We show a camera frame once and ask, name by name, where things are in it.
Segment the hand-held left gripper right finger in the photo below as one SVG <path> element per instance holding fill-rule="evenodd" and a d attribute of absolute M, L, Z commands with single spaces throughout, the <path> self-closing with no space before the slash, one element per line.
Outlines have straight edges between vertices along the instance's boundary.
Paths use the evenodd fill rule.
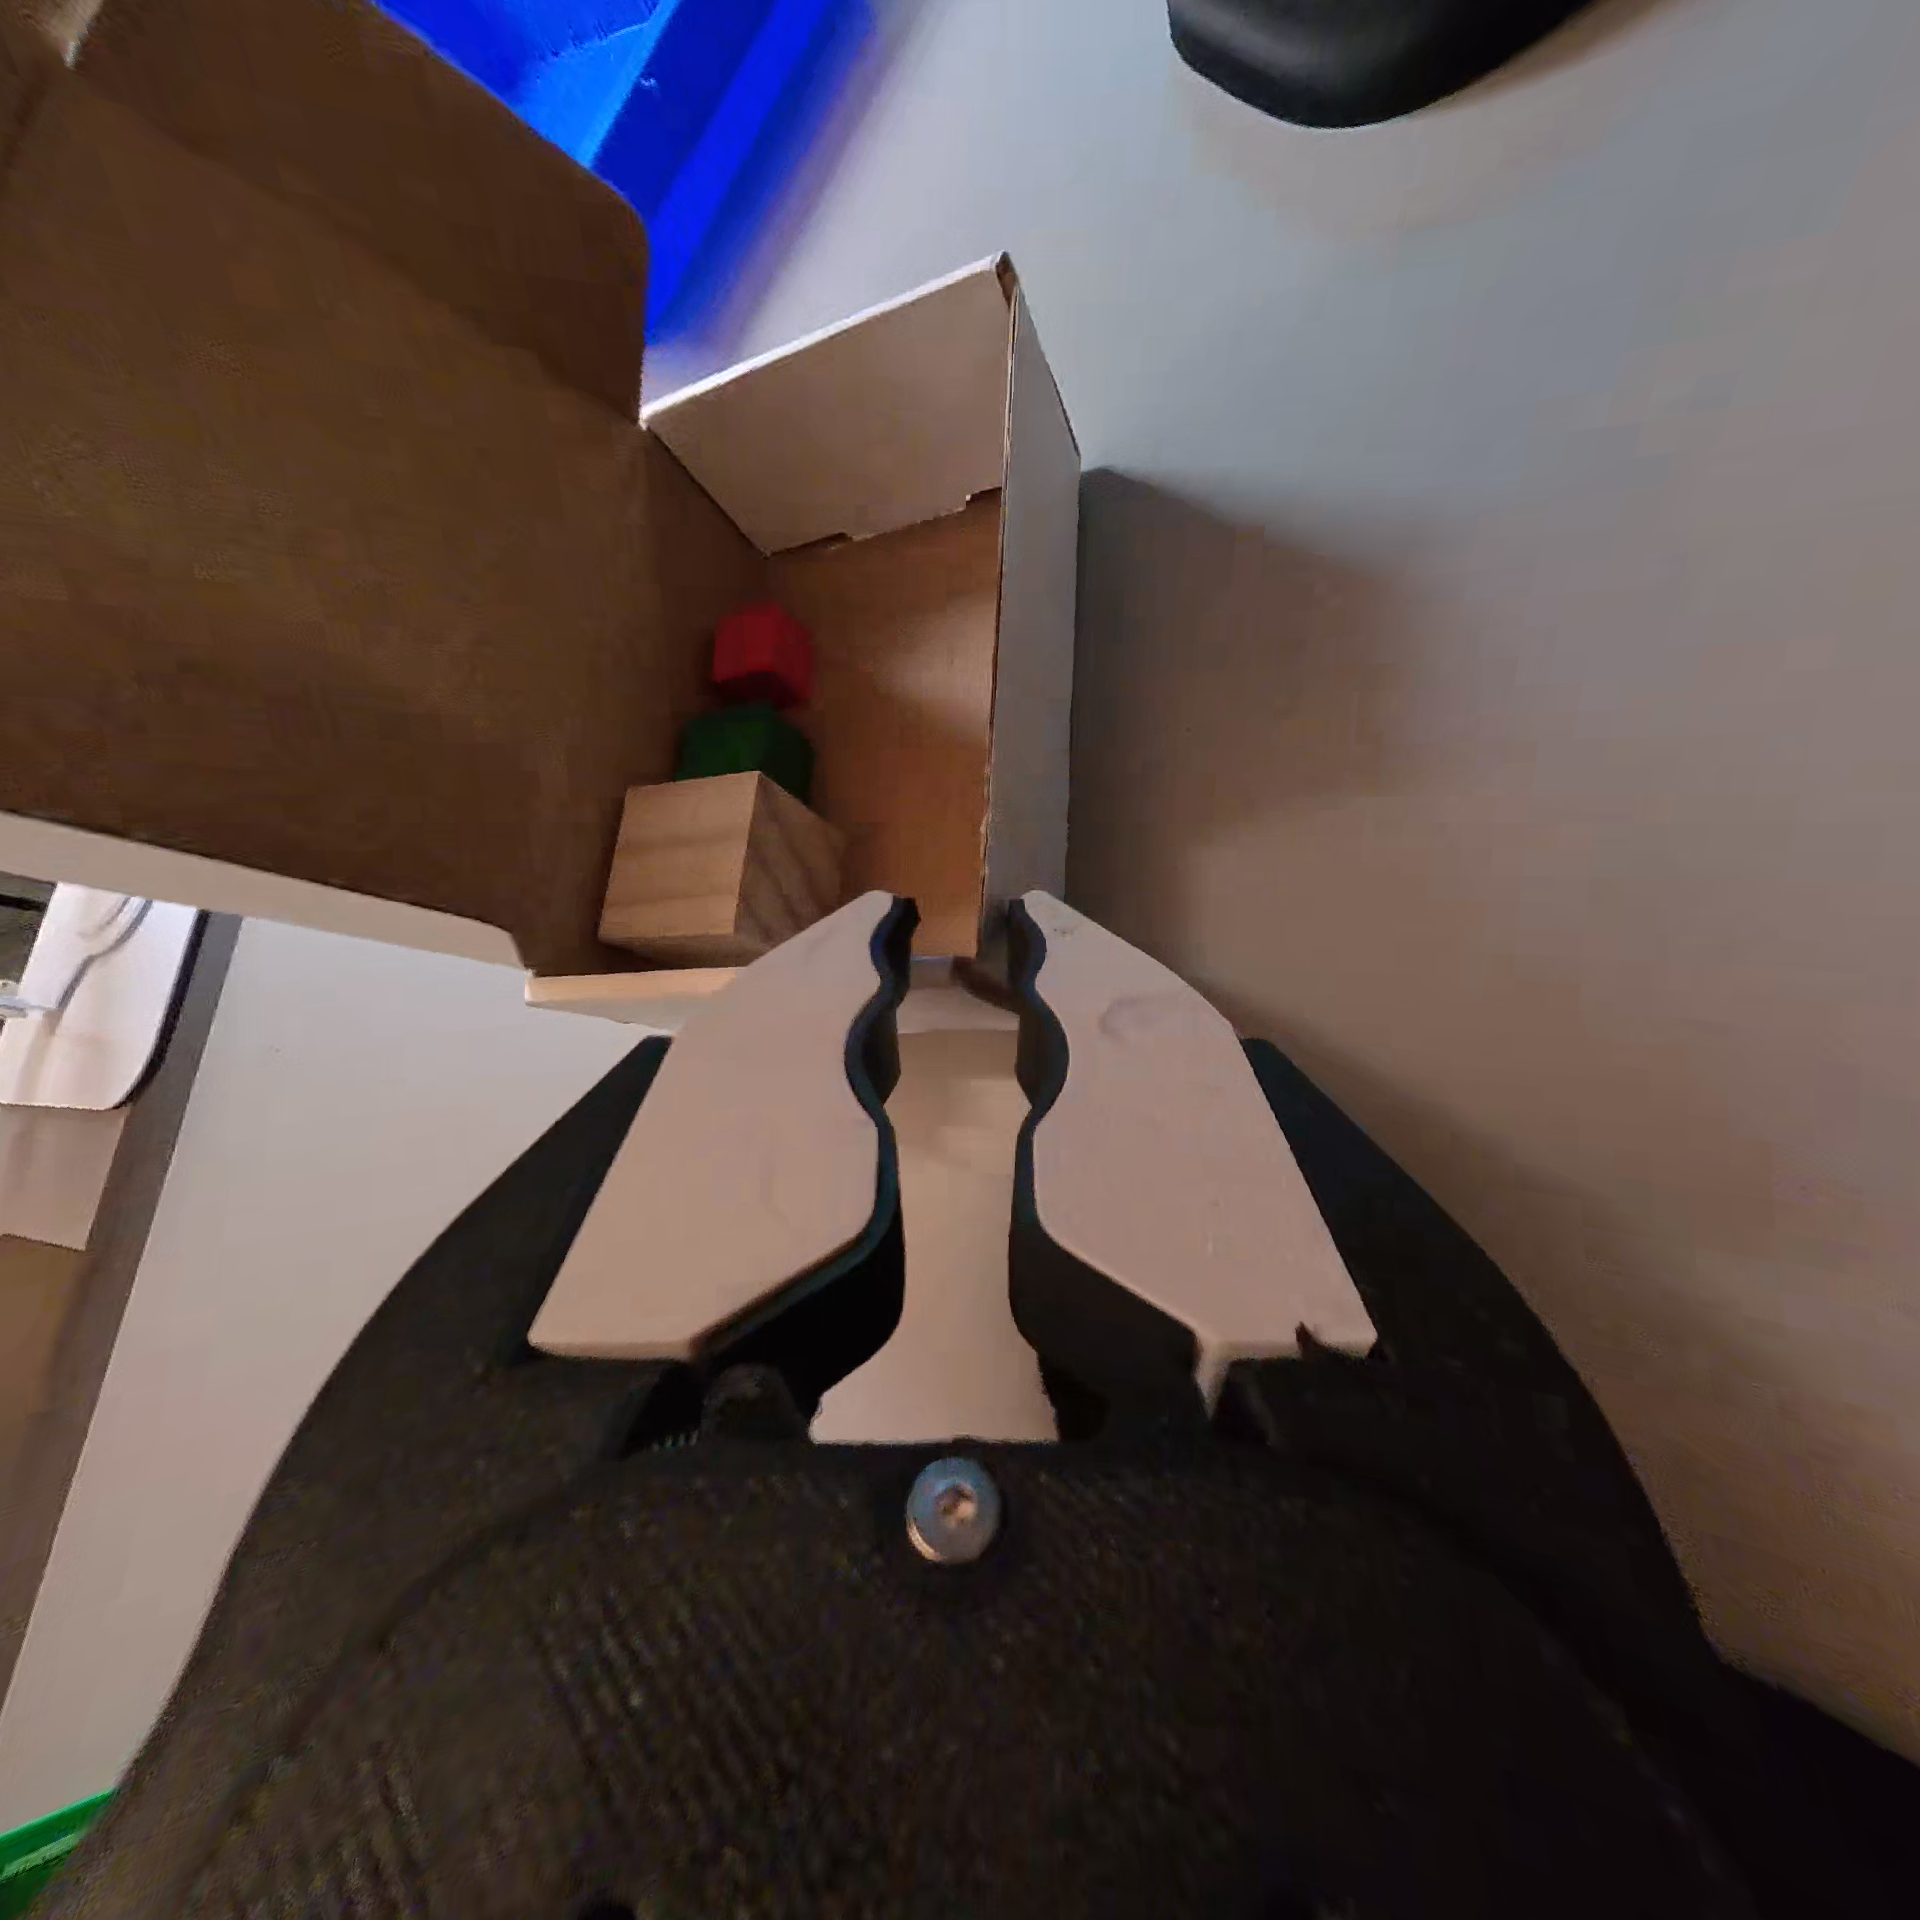
<path fill-rule="evenodd" d="M 1008 1290 L 1097 1404 L 1215 1404 L 1245 1359 L 1368 1356 L 1376 1321 L 1232 1022 L 1049 894 L 1008 911 L 1018 1003 Z"/>

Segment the green cube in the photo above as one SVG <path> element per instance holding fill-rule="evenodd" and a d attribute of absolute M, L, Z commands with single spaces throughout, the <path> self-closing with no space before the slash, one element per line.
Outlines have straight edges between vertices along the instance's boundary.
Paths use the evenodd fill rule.
<path fill-rule="evenodd" d="M 695 714 L 680 734 L 674 780 L 759 774 L 809 804 L 815 786 L 809 737 L 774 705 L 720 705 Z"/>

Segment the white cardboard mailer box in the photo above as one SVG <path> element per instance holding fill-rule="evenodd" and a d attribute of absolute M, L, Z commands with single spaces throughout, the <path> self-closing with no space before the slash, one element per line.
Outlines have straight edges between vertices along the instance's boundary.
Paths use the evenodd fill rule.
<path fill-rule="evenodd" d="M 774 598 L 840 908 L 993 970 L 1065 885 L 1082 506 L 1018 270 L 665 401 L 645 306 L 638 214 L 374 5 L 5 5 L 5 813 L 104 890 L 377 902 L 687 1022 L 747 965 L 600 939 L 618 818 Z M 816 1410 L 902 1214 L 669 1364 Z"/>

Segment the grey desk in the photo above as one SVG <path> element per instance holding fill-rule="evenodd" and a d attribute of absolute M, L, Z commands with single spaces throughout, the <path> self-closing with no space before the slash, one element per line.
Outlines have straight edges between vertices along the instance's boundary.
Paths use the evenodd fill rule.
<path fill-rule="evenodd" d="M 1569 1350 L 1915 1915 L 1915 5 L 1597 5 L 1386 126 L 882 5 L 665 401 L 1007 257 L 1079 457 L 1070 906 Z"/>

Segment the white lamp stand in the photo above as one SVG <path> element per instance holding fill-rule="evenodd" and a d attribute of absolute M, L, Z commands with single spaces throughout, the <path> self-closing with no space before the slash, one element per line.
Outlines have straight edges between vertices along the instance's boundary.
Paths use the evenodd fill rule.
<path fill-rule="evenodd" d="M 191 906 L 59 883 L 21 980 L 5 985 L 3 1106 L 130 1103 L 171 1033 L 201 927 Z"/>

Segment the blue plastic bin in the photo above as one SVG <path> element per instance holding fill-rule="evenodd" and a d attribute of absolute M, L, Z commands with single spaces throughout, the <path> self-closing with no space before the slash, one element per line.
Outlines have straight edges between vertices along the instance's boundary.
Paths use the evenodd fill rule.
<path fill-rule="evenodd" d="M 648 335 L 710 322 L 833 118 L 877 5 L 384 2 L 614 187 L 648 234 Z"/>

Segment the green plastic bin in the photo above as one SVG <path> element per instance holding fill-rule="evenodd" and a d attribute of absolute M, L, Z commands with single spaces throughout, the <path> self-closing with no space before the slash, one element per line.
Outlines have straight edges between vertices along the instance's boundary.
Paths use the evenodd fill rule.
<path fill-rule="evenodd" d="M 15 1883 L 43 1882 L 78 1847 L 99 1815 L 110 1806 L 112 1788 L 78 1803 L 39 1815 L 13 1831 L 3 1831 L 3 1890 Z"/>

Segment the red cube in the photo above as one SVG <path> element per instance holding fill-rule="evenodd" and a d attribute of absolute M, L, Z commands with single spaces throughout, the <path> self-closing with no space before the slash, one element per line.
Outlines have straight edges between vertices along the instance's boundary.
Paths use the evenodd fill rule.
<path fill-rule="evenodd" d="M 816 678 L 819 665 L 808 625 L 775 598 L 759 598 L 717 622 L 710 685 L 720 705 L 802 709 L 815 698 Z"/>

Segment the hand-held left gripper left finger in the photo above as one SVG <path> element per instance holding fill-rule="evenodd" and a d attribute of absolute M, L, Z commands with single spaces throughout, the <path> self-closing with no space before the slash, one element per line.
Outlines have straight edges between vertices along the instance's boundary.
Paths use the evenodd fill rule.
<path fill-rule="evenodd" d="M 538 1350 L 707 1359 L 887 1219 L 920 916 L 858 897 L 685 1022 L 533 1318 Z"/>

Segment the wooden cube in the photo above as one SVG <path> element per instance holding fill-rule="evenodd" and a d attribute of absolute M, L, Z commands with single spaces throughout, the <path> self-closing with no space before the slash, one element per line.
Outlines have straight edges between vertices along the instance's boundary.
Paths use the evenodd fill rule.
<path fill-rule="evenodd" d="M 765 772 L 638 785 L 600 939 L 662 970 L 744 967 L 847 899 L 848 838 Z"/>

